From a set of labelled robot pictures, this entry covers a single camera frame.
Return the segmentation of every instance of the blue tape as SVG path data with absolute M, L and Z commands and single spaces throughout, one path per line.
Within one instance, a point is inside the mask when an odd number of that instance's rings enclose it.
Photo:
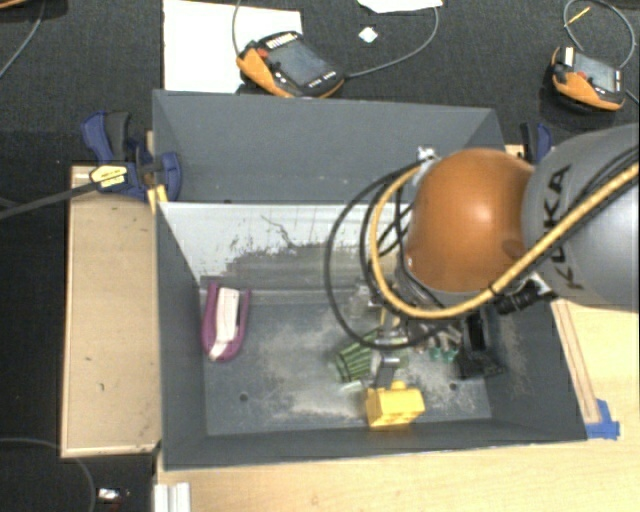
M 620 422 L 612 421 L 609 413 L 609 406 L 604 400 L 596 399 L 600 416 L 600 423 L 585 425 L 587 437 L 589 439 L 611 439 L 617 441 L 620 437 Z

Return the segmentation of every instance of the green object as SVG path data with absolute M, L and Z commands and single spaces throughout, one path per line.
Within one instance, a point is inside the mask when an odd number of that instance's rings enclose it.
M 449 350 L 445 350 L 442 353 L 442 360 L 447 364 L 451 364 L 451 363 L 453 363 L 453 361 L 455 360 L 457 355 L 458 355 L 458 349 L 457 348 L 452 348 L 452 349 L 449 349 Z
M 440 347 L 431 347 L 429 349 L 429 358 L 432 361 L 439 361 L 442 357 L 442 350 Z
M 336 367 L 343 382 L 353 382 L 371 372 L 371 349 L 352 343 L 336 355 Z

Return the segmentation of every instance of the wooden board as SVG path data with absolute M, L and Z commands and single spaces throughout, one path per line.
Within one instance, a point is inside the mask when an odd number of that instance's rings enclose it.
M 74 168 L 73 186 L 87 171 Z M 62 456 L 149 452 L 160 439 L 152 220 L 124 196 L 71 202 Z

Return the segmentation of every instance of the yellow cable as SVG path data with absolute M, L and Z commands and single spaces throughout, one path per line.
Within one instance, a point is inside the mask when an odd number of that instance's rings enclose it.
M 564 24 L 564 28 L 567 28 L 569 25 L 571 25 L 574 21 L 578 21 L 580 18 L 582 18 L 585 14 L 587 14 L 589 11 L 591 10 L 591 7 L 587 7 L 586 9 L 583 9 L 582 11 L 580 11 L 578 14 L 576 14 L 573 18 L 571 18 L 569 21 L 567 21 Z
M 451 307 L 427 310 L 407 304 L 391 290 L 380 266 L 380 252 L 378 248 L 378 224 L 385 204 L 391 199 L 391 196 L 419 170 L 420 166 L 418 165 L 407 171 L 396 179 L 380 197 L 373 211 L 371 225 L 369 226 L 369 249 L 371 251 L 371 269 L 373 276 L 383 297 L 399 311 L 413 318 L 423 320 L 444 320 L 464 314 L 494 298 L 497 293 L 504 290 L 518 275 L 548 250 L 562 235 L 575 226 L 585 215 L 589 214 L 594 208 L 597 208 L 613 192 L 619 190 L 638 176 L 638 164 L 635 163 L 592 193 L 587 199 L 580 203 L 580 205 L 571 210 L 553 229 L 540 238 L 522 258 L 498 277 L 498 279 L 491 284 L 491 289 L 487 288 L 479 292 L 475 297 Z

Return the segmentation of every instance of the orange device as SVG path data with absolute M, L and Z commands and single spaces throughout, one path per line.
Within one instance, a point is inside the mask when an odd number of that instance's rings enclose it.
M 615 112 L 624 104 L 622 71 L 576 48 L 557 48 L 551 58 L 556 90 L 578 106 Z
M 344 83 L 344 71 L 321 57 L 298 32 L 251 41 L 236 63 L 244 77 L 284 98 L 326 98 Z

